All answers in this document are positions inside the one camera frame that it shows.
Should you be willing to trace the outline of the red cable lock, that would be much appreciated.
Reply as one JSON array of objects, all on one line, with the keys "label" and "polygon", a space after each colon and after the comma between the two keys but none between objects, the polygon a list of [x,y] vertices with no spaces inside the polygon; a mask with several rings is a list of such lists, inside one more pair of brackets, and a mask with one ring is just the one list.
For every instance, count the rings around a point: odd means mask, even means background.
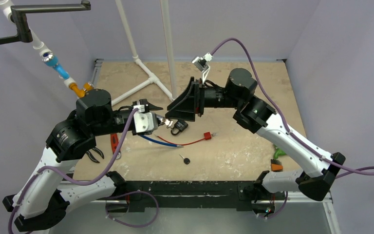
[{"label": "red cable lock", "polygon": [[183,142],[183,143],[178,142],[178,141],[174,142],[173,140],[167,140],[167,139],[165,139],[165,138],[163,138],[159,135],[154,135],[154,136],[157,137],[159,140],[162,140],[165,143],[175,144],[175,145],[179,145],[179,146],[188,146],[188,145],[196,144],[198,142],[211,140],[214,137],[218,136],[218,134],[216,132],[205,132],[205,133],[202,134],[201,138],[186,141],[186,142]]}]

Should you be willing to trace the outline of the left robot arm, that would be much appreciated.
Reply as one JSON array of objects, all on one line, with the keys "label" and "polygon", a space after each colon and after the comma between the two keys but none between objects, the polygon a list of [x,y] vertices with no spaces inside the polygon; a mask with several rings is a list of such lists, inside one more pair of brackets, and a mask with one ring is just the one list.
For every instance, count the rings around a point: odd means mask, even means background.
[{"label": "left robot arm", "polygon": [[157,106],[146,99],[113,110],[108,91],[92,89],[76,101],[76,108],[49,134],[42,157],[23,188],[3,199],[10,213],[7,230],[31,233],[58,224],[67,213],[94,200],[129,199],[125,179],[112,165],[123,145],[120,140],[105,169],[94,179],[78,181],[67,173],[91,149],[96,137],[120,133],[125,138],[150,135],[166,120],[156,113]]}]

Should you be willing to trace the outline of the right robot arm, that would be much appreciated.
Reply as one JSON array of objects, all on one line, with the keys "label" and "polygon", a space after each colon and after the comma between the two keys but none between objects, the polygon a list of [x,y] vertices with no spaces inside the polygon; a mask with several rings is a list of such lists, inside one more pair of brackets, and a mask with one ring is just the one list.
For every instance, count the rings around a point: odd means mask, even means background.
[{"label": "right robot arm", "polygon": [[262,172],[254,185],[255,195],[266,198],[276,192],[299,191],[312,200],[322,201],[345,156],[319,148],[284,124],[272,106],[254,95],[257,85],[244,68],[233,69],[225,87],[207,86],[191,78],[182,94],[167,106],[165,117],[194,121],[205,108],[234,108],[233,119],[242,128],[275,144],[300,166],[290,172]]}]

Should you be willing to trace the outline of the blue lock key bunch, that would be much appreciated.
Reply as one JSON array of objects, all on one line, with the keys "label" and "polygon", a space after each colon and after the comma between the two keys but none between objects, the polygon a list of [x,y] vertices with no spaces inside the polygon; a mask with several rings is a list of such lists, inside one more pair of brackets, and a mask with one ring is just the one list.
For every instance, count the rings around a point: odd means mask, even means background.
[{"label": "blue lock key bunch", "polygon": [[167,128],[171,128],[172,125],[173,125],[173,120],[171,120],[171,119],[165,119],[165,120],[164,120],[164,125],[165,125]]}]

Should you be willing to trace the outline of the blue cable lock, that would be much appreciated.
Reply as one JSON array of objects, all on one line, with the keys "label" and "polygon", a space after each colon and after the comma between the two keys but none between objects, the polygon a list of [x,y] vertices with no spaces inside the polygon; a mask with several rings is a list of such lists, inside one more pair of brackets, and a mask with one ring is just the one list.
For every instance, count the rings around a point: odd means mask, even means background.
[{"label": "blue cable lock", "polygon": [[[164,125],[164,120],[166,119],[164,116],[161,116],[161,115],[156,115],[156,118],[157,118],[157,123],[159,126],[162,126]],[[183,147],[182,145],[180,144],[174,144],[174,143],[168,143],[168,142],[163,142],[163,141],[158,141],[158,140],[155,140],[155,139],[152,139],[146,135],[140,135],[141,138],[149,141],[149,142],[153,142],[153,143],[156,143],[156,144],[159,144],[159,145],[163,145],[163,146],[169,146],[169,147],[176,147],[176,148],[181,148]]]}]

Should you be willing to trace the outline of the black head key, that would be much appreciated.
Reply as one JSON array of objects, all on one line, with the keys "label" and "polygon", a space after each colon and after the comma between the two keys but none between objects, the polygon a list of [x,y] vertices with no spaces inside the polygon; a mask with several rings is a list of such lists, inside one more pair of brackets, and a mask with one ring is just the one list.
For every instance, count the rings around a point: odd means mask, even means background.
[{"label": "black head key", "polygon": [[179,155],[179,156],[183,159],[183,163],[184,163],[184,164],[186,164],[186,165],[190,164],[190,159],[189,159],[189,158],[184,157],[184,156],[182,156],[182,155]]}]

